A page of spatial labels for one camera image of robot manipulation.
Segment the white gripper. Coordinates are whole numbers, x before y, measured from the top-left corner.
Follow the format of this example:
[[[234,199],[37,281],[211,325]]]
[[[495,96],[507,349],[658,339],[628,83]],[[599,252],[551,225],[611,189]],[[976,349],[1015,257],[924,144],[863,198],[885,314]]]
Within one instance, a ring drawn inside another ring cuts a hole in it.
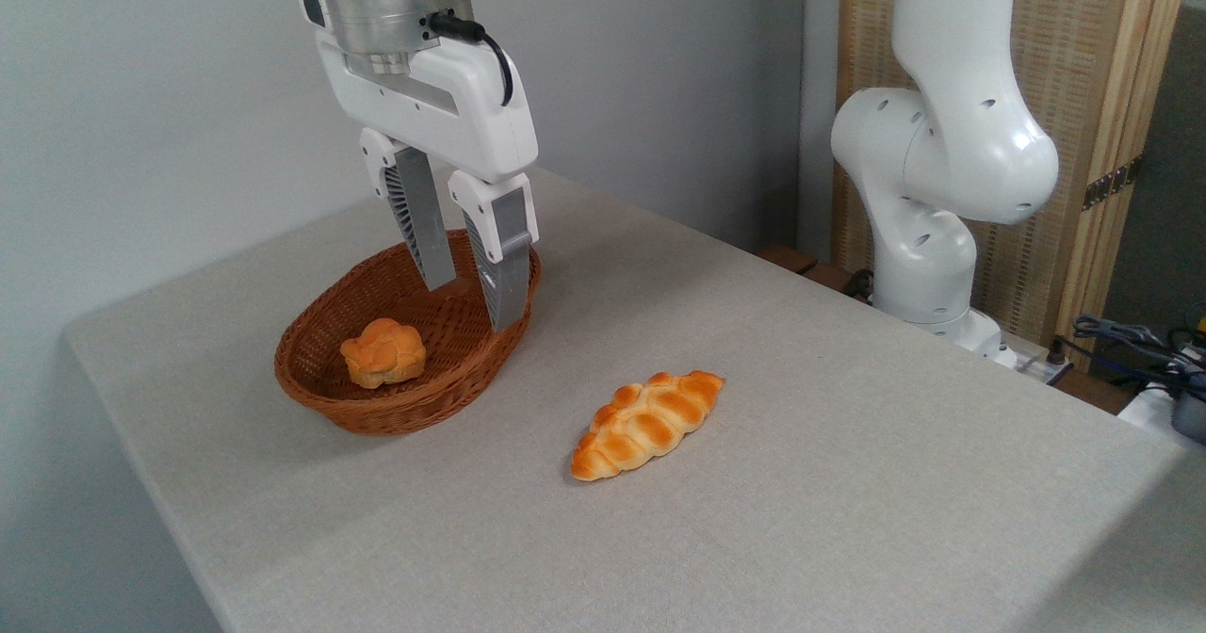
[[[539,241],[525,174],[537,162],[537,134],[515,63],[456,8],[417,16],[421,46],[402,55],[406,68],[343,49],[326,0],[302,0],[302,10],[336,102],[365,127],[367,175],[390,204],[427,289],[457,277],[433,156],[464,170],[449,177],[449,194],[464,212],[492,328],[513,327],[529,301],[529,247]]]

